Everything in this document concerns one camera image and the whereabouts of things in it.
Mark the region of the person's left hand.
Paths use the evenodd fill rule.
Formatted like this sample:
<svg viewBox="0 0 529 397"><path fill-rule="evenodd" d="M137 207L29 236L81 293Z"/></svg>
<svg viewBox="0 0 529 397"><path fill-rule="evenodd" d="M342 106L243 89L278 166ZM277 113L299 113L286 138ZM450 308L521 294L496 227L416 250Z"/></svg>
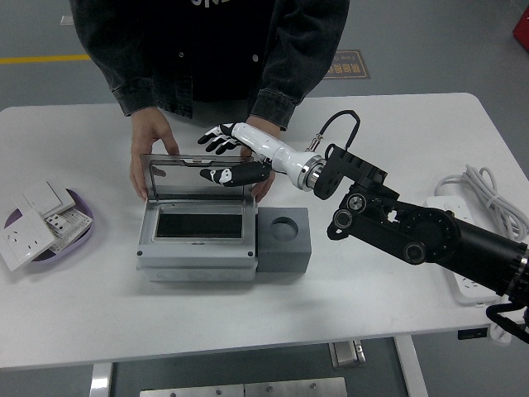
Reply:
<svg viewBox="0 0 529 397"><path fill-rule="evenodd" d="M246 119L246 123L277 138L281 139L282 130L280 126L273 124L263 118L257 116L249 116ZM271 171L269 178L266 181L259 182L252 187L251 194L255 198L255 201L259 203L269 192L272 184L275 180L275 172Z"/></svg>

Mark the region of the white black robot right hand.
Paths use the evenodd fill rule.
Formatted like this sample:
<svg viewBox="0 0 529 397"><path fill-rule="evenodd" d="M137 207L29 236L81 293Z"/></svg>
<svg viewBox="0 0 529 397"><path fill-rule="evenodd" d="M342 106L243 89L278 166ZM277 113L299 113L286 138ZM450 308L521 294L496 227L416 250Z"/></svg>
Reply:
<svg viewBox="0 0 529 397"><path fill-rule="evenodd" d="M296 151L280 139L244 122L220 124L201 136L198 144L207 144L206 151L215 151L218 155L237 146L246 146L259 161L287 175L295 187L304 191L314 189L325 164L320 155Z"/></svg>

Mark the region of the person's right hand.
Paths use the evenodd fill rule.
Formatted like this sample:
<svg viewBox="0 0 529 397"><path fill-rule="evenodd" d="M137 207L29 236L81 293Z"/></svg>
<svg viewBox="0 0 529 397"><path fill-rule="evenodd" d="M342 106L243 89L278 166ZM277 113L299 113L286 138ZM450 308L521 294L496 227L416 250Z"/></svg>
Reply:
<svg viewBox="0 0 529 397"><path fill-rule="evenodd" d="M130 181L136 194L147 199L148 189L145 184L141 155L150 154L153 145L161 141L169 155L178 155L179 146L165 115L158 108L144 108L131 115L131 162Z"/></svg>

